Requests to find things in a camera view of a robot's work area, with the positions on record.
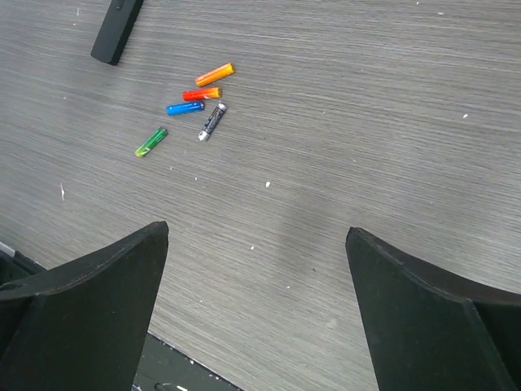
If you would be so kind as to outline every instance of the black rectangular object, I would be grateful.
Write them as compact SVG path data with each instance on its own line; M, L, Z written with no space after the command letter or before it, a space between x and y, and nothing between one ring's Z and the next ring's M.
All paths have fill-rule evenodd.
M143 0L112 0L90 55L117 65L142 4Z

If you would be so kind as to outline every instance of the floor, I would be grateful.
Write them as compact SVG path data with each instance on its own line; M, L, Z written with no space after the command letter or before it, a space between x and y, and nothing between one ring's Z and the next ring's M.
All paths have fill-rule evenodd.
M145 1L117 67L108 4L2 0L2 242L52 267L166 220L151 330L246 391L377 389L350 226L521 292L519 2ZM165 107L229 61L199 142L215 103Z

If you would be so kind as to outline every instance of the debris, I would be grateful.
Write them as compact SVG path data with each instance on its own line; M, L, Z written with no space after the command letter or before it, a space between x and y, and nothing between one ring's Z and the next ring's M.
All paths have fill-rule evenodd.
M180 103L166 107L166 113L169 116L178 116L180 114L186 114L188 112L200 112L202 110L204 110L203 102Z
M155 133L136 151L137 157L144 157L148 152L150 152L154 147L160 143L160 141L165 138L169 132L163 128L159 127L155 131Z
M219 99L222 90L219 87L203 88L202 90L185 91L182 93L183 100Z
M228 63L223 65L222 67L213 69L212 71L195 78L195 84L198 87L203 87L207 84L213 83L214 81L220 80L223 77L231 75L234 72L234 65L232 63Z
M199 140L206 141L212 134L213 130L217 127L217 124L221 120L221 118L225 115L228 107L224 105L222 102L219 102L217 107L213 110L212 115L208 118L206 123L203 126L203 130L199 132Z

